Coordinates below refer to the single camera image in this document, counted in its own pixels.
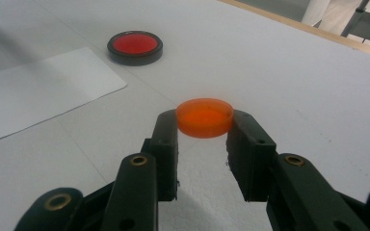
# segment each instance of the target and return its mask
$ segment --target red disc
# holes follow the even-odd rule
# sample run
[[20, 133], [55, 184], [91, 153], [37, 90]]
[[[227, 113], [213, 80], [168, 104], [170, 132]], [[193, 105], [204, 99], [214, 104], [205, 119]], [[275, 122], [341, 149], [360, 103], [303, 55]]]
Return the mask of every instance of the red disc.
[[144, 34], [127, 34], [114, 40], [113, 48], [126, 54], [143, 54], [155, 49], [158, 42]]

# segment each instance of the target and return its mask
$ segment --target wooden edge strip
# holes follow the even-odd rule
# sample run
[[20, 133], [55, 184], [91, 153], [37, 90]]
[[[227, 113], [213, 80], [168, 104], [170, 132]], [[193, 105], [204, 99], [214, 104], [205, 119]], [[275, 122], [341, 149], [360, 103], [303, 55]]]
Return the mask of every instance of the wooden edge strip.
[[256, 7], [247, 5], [245, 3], [238, 2], [236, 0], [219, 0], [219, 1], [223, 2], [223, 3], [226, 3], [228, 5], [231, 5], [231, 6], [234, 6], [234, 7], [252, 12], [252, 13], [257, 13], [259, 15], [268, 17], [268, 18], [270, 18], [274, 21], [277, 21], [277, 22], [283, 23], [285, 25], [294, 27], [296, 29], [308, 32], [310, 34], [321, 37], [323, 39], [328, 39], [328, 40], [331, 40], [331, 41], [349, 46], [349, 47], [354, 48], [356, 50], [359, 50], [359, 51], [370, 54], [370, 45], [368, 45], [368, 44], [360, 43], [358, 41], [355, 41], [355, 40], [352, 40], [352, 39], [349, 39], [349, 38], [340, 37], [339, 35], [336, 35], [336, 34], [333, 34], [333, 33], [327, 32], [327, 31], [320, 30], [318, 28], [303, 24], [301, 22], [292, 20], [292, 19], [287, 18], [287, 17], [280, 16], [280, 15], [275, 14], [275, 13], [266, 12], [266, 11], [258, 9]]

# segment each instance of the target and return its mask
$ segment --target brass screw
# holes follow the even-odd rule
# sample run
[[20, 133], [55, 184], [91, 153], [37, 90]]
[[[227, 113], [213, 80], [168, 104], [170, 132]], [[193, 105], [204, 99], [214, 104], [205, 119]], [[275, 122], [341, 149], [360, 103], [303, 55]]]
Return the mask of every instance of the brass screw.
[[148, 162], [148, 159], [145, 156], [135, 156], [131, 159], [131, 165], [138, 167], [143, 166]]
[[288, 164], [290, 164], [290, 165], [292, 165], [292, 166], [297, 166], [297, 167], [301, 167], [301, 166], [303, 166], [303, 165], [305, 164], [305, 161], [303, 160], [303, 158], [298, 157], [298, 156], [292, 156], [292, 155], [290, 155], [290, 156], [286, 156], [286, 157], [284, 158], [284, 160], [285, 160]]
[[65, 208], [70, 203], [71, 196], [67, 193], [59, 193], [52, 195], [44, 203], [44, 208], [48, 211], [57, 211]]

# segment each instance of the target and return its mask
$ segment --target orange disc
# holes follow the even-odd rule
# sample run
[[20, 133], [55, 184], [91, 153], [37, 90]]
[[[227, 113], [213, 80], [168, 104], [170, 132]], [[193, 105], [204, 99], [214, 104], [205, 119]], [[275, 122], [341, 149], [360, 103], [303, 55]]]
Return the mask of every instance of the orange disc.
[[214, 138], [228, 132], [233, 123], [233, 108], [212, 98], [186, 101], [176, 108], [178, 128], [195, 138]]

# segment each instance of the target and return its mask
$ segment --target white table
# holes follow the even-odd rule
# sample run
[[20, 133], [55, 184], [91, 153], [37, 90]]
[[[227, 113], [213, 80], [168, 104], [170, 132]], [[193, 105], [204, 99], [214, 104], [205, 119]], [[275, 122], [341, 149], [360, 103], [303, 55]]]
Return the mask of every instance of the white table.
[[[106, 43], [128, 30], [159, 36], [163, 57], [111, 62]], [[47, 191], [113, 181], [156, 117], [197, 97], [252, 114], [279, 153], [303, 155], [338, 191], [369, 194], [370, 55], [217, 1], [0, 1], [0, 70], [85, 46], [128, 87], [0, 140], [0, 230]], [[160, 230], [271, 230], [225, 165], [225, 136], [180, 135], [179, 152], [178, 200], [160, 203]]]

